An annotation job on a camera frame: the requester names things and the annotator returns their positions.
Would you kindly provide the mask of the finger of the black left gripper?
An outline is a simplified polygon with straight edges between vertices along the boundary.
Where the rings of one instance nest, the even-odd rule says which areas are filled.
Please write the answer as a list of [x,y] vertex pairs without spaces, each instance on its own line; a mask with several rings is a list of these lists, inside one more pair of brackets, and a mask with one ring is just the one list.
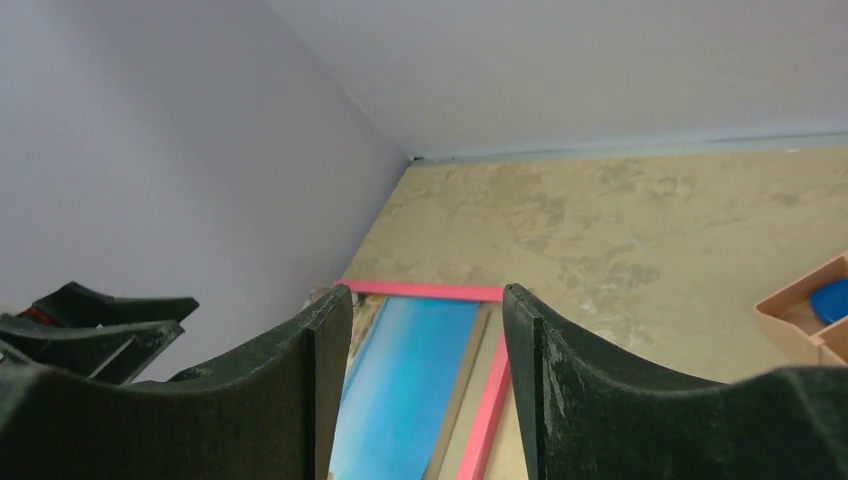
[[183,333],[176,321],[71,328],[2,314],[1,356],[12,364],[48,365],[122,385],[134,380]]
[[29,319],[47,326],[113,326],[182,322],[199,307],[192,297],[114,297],[69,282],[29,307]]

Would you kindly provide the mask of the beach landscape photo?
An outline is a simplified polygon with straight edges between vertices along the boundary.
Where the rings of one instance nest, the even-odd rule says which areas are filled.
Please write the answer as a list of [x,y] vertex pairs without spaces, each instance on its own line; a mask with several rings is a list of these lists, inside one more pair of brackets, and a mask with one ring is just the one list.
[[346,376],[329,470],[421,479],[441,433],[476,302],[391,297]]

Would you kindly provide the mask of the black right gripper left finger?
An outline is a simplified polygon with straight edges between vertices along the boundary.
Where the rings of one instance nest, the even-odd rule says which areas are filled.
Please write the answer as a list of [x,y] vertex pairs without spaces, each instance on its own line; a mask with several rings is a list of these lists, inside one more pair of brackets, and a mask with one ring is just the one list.
[[5,479],[324,479],[352,334],[335,286],[164,382],[114,385],[1,356]]

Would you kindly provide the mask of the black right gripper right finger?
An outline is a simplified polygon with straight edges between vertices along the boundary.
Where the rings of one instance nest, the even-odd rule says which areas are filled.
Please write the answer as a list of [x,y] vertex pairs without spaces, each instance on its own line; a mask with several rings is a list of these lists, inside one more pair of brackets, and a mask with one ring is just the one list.
[[505,343],[532,479],[843,479],[847,371],[781,367],[723,384],[653,363],[504,288]]

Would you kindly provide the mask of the pink picture frame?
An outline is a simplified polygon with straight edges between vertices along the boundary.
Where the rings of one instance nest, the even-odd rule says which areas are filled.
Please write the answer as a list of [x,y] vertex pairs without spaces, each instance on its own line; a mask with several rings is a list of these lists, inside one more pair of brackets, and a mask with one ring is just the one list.
[[363,340],[353,350],[354,357],[351,368],[357,353],[363,349],[369,333],[376,325],[376,318],[381,307],[391,297],[468,301],[476,302],[478,305],[481,303],[496,303],[500,306],[501,329],[495,337],[492,360],[483,364],[483,357],[480,357],[476,363],[476,367],[479,369],[486,367],[487,374],[474,417],[471,436],[466,444],[460,470],[455,479],[484,478],[511,381],[501,319],[501,288],[364,280],[348,280],[345,284],[352,292],[367,296],[376,306],[375,313],[362,315],[359,319],[361,323],[368,327]]

